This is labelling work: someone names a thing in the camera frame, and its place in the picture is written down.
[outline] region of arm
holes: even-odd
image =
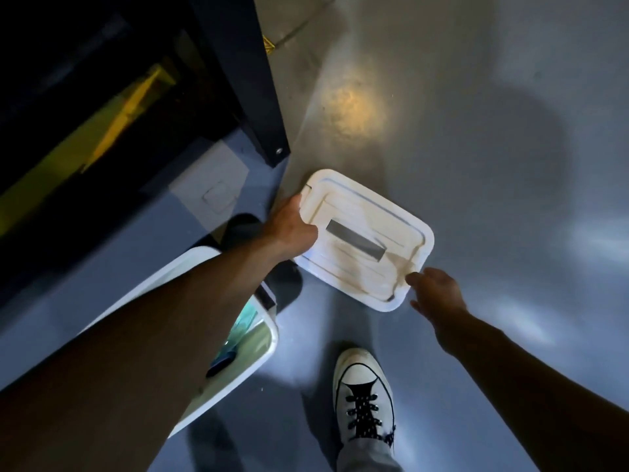
[[[0,393],[0,469],[146,470],[256,287],[316,238],[295,196],[260,238],[67,343]]]
[[[629,413],[569,380],[472,316],[457,283],[426,268],[406,281],[412,301],[542,471],[623,468]]]

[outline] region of black metal leg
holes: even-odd
[[[200,54],[218,64],[240,104],[240,117],[271,166],[290,154],[254,0],[189,0]]]

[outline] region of floor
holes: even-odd
[[[430,225],[428,264],[474,314],[629,409],[629,1],[256,3],[293,154],[271,170],[232,134],[248,170],[233,213],[339,170]],[[0,332],[0,386],[202,237],[184,205],[166,192]],[[278,324],[271,360],[153,472],[331,469],[332,367],[350,343],[394,389],[406,470],[535,469],[408,305],[377,313],[304,273]]]

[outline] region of white sneaker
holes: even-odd
[[[343,445],[352,439],[379,439],[393,444],[393,394],[382,368],[366,349],[339,356],[332,386],[334,411]]]

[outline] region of hand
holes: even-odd
[[[450,354],[460,346],[469,346],[479,324],[484,324],[467,311],[456,280],[443,270],[426,268],[424,273],[411,273],[406,282],[412,286],[417,301],[411,305],[435,328],[439,344]]]
[[[306,252],[316,242],[319,230],[301,219],[301,194],[279,204],[262,228],[262,237],[268,239],[277,253],[277,261],[290,260]]]

